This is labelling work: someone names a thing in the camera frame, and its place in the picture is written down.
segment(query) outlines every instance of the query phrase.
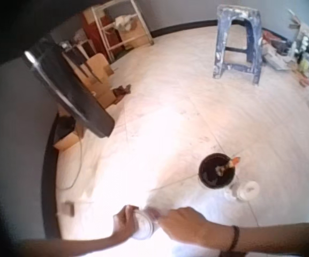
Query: bracelet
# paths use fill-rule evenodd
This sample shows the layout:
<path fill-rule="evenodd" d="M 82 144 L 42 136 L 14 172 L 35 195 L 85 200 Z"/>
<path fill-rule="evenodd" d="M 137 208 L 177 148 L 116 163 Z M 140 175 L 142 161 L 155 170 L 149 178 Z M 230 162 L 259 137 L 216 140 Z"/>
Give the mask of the bracelet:
<path fill-rule="evenodd" d="M 235 246 L 237 245 L 238 241 L 239 241 L 239 235 L 240 235 L 240 230 L 238 226 L 232 226 L 234 229 L 234 237 L 233 237 L 233 241 L 231 242 L 231 245 L 228 249 L 228 252 L 233 251 L 233 249 L 235 248 Z"/>

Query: tiled floor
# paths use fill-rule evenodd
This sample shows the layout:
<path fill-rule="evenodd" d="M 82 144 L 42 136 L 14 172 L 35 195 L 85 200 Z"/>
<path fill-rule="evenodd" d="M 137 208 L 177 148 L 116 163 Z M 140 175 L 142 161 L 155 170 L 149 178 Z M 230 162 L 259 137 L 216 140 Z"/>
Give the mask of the tiled floor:
<path fill-rule="evenodd" d="M 245 47 L 233 26 L 228 45 Z M 125 204 L 162 210 L 192 206 L 214 222 L 265 226 L 309 221 L 309 88 L 292 72 L 263 67 L 259 87 L 252 76 L 225 71 L 212 78 L 216 27 L 155 39 L 113 64 L 113 86 L 132 93 L 108 108 L 116 120 L 110 138 L 87 131 L 82 144 L 59 156 L 58 204 L 73 201 L 74 218 L 59 214 L 63 238 L 111 233 L 112 215 Z M 241 54 L 227 53 L 239 62 Z M 202 159 L 214 152 L 240 156 L 237 177 L 255 180 L 260 195 L 229 202 L 197 178 Z M 216 256 L 217 251 L 170 241 L 161 229 L 91 256 Z"/>

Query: metal stool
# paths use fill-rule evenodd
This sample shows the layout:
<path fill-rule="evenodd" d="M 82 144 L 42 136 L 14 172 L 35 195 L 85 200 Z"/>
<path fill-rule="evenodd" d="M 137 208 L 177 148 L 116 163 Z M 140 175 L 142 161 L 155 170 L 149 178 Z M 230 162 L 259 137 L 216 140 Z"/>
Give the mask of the metal stool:
<path fill-rule="evenodd" d="M 247 49 L 226 47 L 228 29 L 235 19 L 244 19 L 247 31 Z M 217 40 L 215 51 L 214 75 L 215 79 L 221 77 L 224 70 L 237 70 L 253 73 L 253 83 L 258 84 L 261 73 L 261 20 L 260 13 L 256 9 L 234 5 L 219 5 L 217 7 Z M 225 63 L 224 52 L 242 52 L 247 54 L 247 61 L 251 67 L 241 64 Z"/>

